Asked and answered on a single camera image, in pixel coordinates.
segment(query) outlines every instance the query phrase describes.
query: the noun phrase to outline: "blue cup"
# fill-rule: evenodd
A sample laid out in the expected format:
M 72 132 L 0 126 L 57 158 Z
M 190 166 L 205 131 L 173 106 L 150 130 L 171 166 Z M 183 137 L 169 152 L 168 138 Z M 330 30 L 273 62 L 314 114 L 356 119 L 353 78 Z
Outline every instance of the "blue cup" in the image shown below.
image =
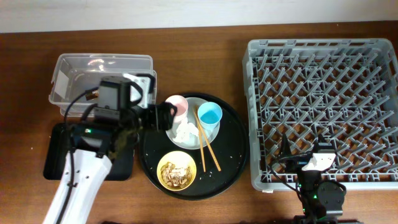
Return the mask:
M 223 110 L 218 104 L 207 102 L 198 109 L 200 125 L 207 130 L 213 130 L 223 117 Z

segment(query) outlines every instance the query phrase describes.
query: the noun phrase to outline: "wire rack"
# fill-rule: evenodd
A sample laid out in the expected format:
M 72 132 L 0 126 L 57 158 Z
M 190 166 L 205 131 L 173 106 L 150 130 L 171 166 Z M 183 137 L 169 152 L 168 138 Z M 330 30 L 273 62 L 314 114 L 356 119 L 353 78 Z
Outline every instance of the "wire rack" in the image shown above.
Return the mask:
M 252 40 L 243 65 L 254 188 L 287 189 L 266 166 L 282 134 L 293 154 L 311 150 L 318 134 L 336 147 L 324 179 L 398 188 L 398 69 L 388 40 Z M 273 169 L 295 182 L 282 165 Z

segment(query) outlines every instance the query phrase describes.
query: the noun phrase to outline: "cup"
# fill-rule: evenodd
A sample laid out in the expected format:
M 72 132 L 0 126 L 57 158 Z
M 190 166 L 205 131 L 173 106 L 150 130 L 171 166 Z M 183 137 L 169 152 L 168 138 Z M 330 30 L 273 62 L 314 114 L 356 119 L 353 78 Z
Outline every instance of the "cup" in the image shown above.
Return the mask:
M 180 95 L 170 96 L 166 99 L 166 102 L 169 102 L 177 107 L 177 113 L 175 114 L 174 123 L 181 122 L 184 118 L 187 117 L 188 114 L 188 101 L 185 97 Z
M 198 117 L 201 126 L 207 130 L 213 130 L 223 117 L 223 110 L 218 104 L 207 102 L 198 109 Z

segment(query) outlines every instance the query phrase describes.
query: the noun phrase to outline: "wooden chopstick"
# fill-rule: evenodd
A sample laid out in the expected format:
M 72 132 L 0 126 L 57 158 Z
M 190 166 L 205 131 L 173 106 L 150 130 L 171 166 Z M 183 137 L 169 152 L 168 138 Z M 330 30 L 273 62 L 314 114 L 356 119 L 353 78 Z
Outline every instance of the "wooden chopstick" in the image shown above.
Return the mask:
M 205 155 L 203 153 L 203 143 L 201 141 L 201 132 L 200 131 L 199 131 L 199 142 L 200 142 L 201 163 L 203 164 L 203 171 L 206 172 Z
M 209 148 L 209 151 L 210 151 L 210 154 L 211 154 L 211 156 L 212 156 L 212 158 L 213 158 L 213 160 L 214 160 L 214 163 L 216 164 L 218 171 L 221 171 L 221 167 L 220 167 L 220 165 L 218 164 L 217 158 L 216 158 L 216 156 L 214 155 L 214 152 L 213 152 L 213 149 L 212 149 L 211 146 L 210 146 L 209 140 L 207 140 L 207 136 L 206 136 L 206 134 L 205 134 L 205 132 L 204 132 L 204 130 L 203 130 L 203 127 L 200 125 L 199 118 L 198 118 L 198 105 L 195 106 L 194 115 L 195 115 L 195 118 L 196 118 L 196 120 L 197 120 L 199 132 L 201 132 L 202 135 L 205 137 L 205 141 L 206 141 L 207 147 Z

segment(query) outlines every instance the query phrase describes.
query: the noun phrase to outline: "wooden table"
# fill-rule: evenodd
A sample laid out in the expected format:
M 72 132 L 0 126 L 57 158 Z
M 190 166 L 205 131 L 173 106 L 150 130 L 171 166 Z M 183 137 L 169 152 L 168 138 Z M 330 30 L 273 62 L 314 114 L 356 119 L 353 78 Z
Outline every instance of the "wooden table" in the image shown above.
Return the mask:
M 1 34 L 0 222 L 42 222 L 58 187 L 42 171 L 52 127 L 63 118 L 48 101 L 60 54 L 150 55 L 158 102 L 174 93 L 204 92 L 225 100 L 247 123 L 241 60 L 250 40 L 369 37 L 387 38 L 397 50 L 398 22 Z M 395 223 L 398 191 L 350 191 L 343 208 L 344 219 Z M 301 213 L 293 192 L 254 190 L 249 166 L 221 195 L 188 202 L 156 189 L 136 160 L 131 179 L 102 185 L 88 223 L 274 223 Z

